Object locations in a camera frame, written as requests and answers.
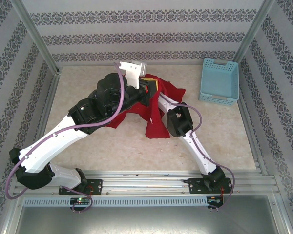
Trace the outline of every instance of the blue plastic basket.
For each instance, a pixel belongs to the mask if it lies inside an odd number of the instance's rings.
[[[234,105],[239,100],[239,65],[236,62],[205,58],[199,100]]]

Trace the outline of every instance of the patterned wallpaper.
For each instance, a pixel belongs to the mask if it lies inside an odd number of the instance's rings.
[[[59,67],[232,60],[263,0],[24,0]]]
[[[8,152],[34,142],[52,78],[10,1],[0,0],[0,218],[12,169]]]
[[[240,89],[293,226],[293,0],[278,0],[249,45]]]

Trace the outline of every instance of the purple cable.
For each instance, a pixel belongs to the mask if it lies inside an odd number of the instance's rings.
[[[199,117],[200,117],[200,123],[199,123],[199,125],[198,125],[196,128],[194,128],[194,129],[192,130],[192,132],[190,133],[190,136],[191,136],[191,138],[193,139],[193,142],[194,142],[196,148],[197,148],[198,151],[201,153],[201,155],[204,157],[204,159],[206,159],[207,161],[211,162],[212,164],[215,164],[216,166],[219,166],[219,167],[225,168],[225,169],[226,169],[227,171],[229,171],[230,174],[232,175],[232,189],[231,189],[231,191],[230,191],[230,194],[229,194],[228,199],[226,200],[226,202],[225,202],[221,207],[219,207],[219,209],[222,209],[222,208],[228,203],[228,201],[231,199],[231,195],[232,195],[232,193],[233,193],[233,189],[234,189],[234,186],[235,186],[235,177],[234,177],[234,174],[233,174],[232,170],[230,170],[228,167],[225,167],[225,166],[223,166],[223,165],[220,165],[219,163],[214,162],[214,161],[212,161],[211,159],[209,159],[209,158],[208,158],[208,157],[207,157],[207,156],[201,151],[200,147],[199,147],[199,146],[197,145],[197,143],[195,142],[194,137],[193,137],[193,133],[194,133],[196,130],[198,130],[199,127],[201,127],[201,125],[202,125],[203,118],[202,118],[201,113],[200,113],[196,108],[194,108],[193,106],[184,105],[184,104],[175,104],[175,103],[171,103],[171,102],[170,102],[167,98],[165,98],[162,94],[160,94],[160,96],[161,96],[165,101],[167,101],[170,105],[172,105],[172,106],[188,107],[188,108],[194,110],[194,111],[199,115]]]
[[[105,124],[111,122],[119,114],[119,112],[121,111],[121,108],[123,106],[124,95],[125,95],[125,86],[124,86],[123,74],[121,73],[121,70],[119,69],[119,67],[118,67],[118,65],[116,63],[114,63],[114,66],[115,66],[115,68],[117,70],[117,73],[118,73],[118,76],[119,76],[120,85],[121,85],[121,97],[120,97],[119,105],[118,105],[118,107],[116,109],[116,112],[110,118],[108,118],[108,119],[106,119],[106,120],[104,120],[102,122],[99,122],[99,123],[89,123],[89,124],[73,125],[73,126],[69,126],[69,127],[60,129],[60,130],[56,131],[55,133],[48,135],[46,138],[44,138],[42,141],[40,141],[38,144],[36,144],[30,151],[28,151],[27,154],[25,154],[25,156],[20,161],[18,161],[18,163],[14,166],[14,168],[10,172],[8,178],[6,179],[6,184],[5,184],[4,191],[5,191],[5,195],[6,195],[6,197],[8,199],[13,200],[13,199],[18,198],[21,195],[23,195],[26,192],[26,190],[28,189],[28,188],[25,188],[23,191],[21,191],[16,196],[10,196],[10,194],[9,194],[10,181],[11,181],[11,179],[12,179],[15,171],[25,161],[25,159],[28,158],[28,156],[31,155],[33,153],[33,151],[36,150],[39,146],[41,146],[44,142],[46,142],[47,140],[49,140],[53,136],[56,136],[57,134],[62,133],[62,132],[67,131],[67,130],[70,130],[70,129],[87,128],[87,127],[98,127],[98,126],[101,126],[101,125],[105,125]],[[79,193],[79,192],[74,191],[72,189],[69,189],[67,187],[64,187],[64,188],[67,189],[67,190],[69,190],[69,191],[71,191],[71,192],[74,192],[76,194],[80,194],[80,195],[84,195],[84,196],[88,197],[91,200],[91,205],[92,205],[93,200],[92,200],[91,196],[89,196],[87,194]],[[82,210],[82,212],[88,210],[89,207],[91,207],[91,205],[88,206],[87,208],[85,208],[84,210]]]

